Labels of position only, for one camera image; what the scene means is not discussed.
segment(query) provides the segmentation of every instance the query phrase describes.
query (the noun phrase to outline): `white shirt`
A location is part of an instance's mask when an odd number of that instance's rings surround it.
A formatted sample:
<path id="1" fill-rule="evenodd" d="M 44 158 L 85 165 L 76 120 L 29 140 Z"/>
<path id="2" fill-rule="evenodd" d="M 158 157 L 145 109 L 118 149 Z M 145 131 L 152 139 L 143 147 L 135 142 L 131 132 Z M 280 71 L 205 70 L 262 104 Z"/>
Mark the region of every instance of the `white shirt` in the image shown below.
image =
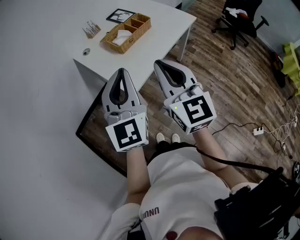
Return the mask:
<path id="1" fill-rule="evenodd" d="M 138 219 L 144 221 L 153 240 L 166 240 L 170 231 L 176 232 L 178 238 L 192 226 L 222 237 L 214 220 L 214 202 L 227 198 L 230 189 L 202 166 L 201 155 L 192 147 L 157 156 L 148 165 L 151 187 L 142 204 L 128 203 L 117 209 L 102 239 L 126 240 Z"/>

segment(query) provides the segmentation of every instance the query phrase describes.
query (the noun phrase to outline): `person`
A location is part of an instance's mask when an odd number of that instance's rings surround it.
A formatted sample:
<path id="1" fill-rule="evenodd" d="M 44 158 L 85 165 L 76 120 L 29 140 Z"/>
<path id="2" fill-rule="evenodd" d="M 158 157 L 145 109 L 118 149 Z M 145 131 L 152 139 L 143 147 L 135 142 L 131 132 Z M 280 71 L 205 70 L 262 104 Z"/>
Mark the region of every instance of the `person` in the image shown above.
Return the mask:
<path id="1" fill-rule="evenodd" d="M 193 137 L 198 149 L 227 160 L 207 128 Z M 127 202 L 112 214 L 102 239 L 223 239 L 214 220 L 214 201 L 255 184 L 232 166 L 201 156 L 193 145 L 180 142 L 178 134 L 172 135 L 172 144 L 162 133 L 156 140 L 157 152 L 148 166 L 142 147 L 127 152 Z M 137 235 L 141 229 L 143 238 Z"/>

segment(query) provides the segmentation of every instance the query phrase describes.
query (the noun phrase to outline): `wicker basket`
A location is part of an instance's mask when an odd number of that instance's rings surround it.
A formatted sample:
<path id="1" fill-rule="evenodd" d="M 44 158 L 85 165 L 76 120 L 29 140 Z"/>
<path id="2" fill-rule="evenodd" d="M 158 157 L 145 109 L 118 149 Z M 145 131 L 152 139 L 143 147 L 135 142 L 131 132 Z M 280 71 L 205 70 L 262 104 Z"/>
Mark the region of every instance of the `wicker basket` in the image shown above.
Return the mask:
<path id="1" fill-rule="evenodd" d="M 124 23 L 115 26 L 100 42 L 104 42 L 109 45 L 111 49 L 124 54 L 150 28 L 150 17 L 136 13 Z M 120 46 L 112 43 L 118 35 L 118 30 L 128 30 L 132 33 L 132 35 Z"/>

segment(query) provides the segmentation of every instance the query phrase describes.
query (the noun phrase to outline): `shoe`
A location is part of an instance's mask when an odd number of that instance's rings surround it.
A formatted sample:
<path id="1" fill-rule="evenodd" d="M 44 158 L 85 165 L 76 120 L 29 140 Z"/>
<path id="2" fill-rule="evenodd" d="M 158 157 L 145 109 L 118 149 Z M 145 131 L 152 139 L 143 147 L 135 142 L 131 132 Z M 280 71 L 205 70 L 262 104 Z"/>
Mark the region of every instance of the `shoe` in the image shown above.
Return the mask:
<path id="1" fill-rule="evenodd" d="M 171 142 L 172 143 L 180 143 L 180 137 L 177 133 L 173 133 L 171 137 Z"/>
<path id="2" fill-rule="evenodd" d="M 162 133 L 156 134 L 156 142 L 160 143 L 161 141 L 165 141 L 165 136 Z"/>

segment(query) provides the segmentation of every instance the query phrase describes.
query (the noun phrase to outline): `yellow-green object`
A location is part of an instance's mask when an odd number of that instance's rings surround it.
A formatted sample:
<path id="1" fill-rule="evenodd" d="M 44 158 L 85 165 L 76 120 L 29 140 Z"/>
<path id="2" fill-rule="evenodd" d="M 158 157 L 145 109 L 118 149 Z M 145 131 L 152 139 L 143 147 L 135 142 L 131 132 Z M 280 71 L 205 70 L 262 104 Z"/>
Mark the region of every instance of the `yellow-green object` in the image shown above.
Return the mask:
<path id="1" fill-rule="evenodd" d="M 296 96 L 300 94 L 300 66 L 295 53 L 294 44 L 283 44 L 283 51 L 285 52 L 285 57 L 283 58 L 283 69 L 281 70 L 281 72 L 288 75 L 296 85 L 297 89 L 295 89 L 294 92 L 294 95 Z"/>

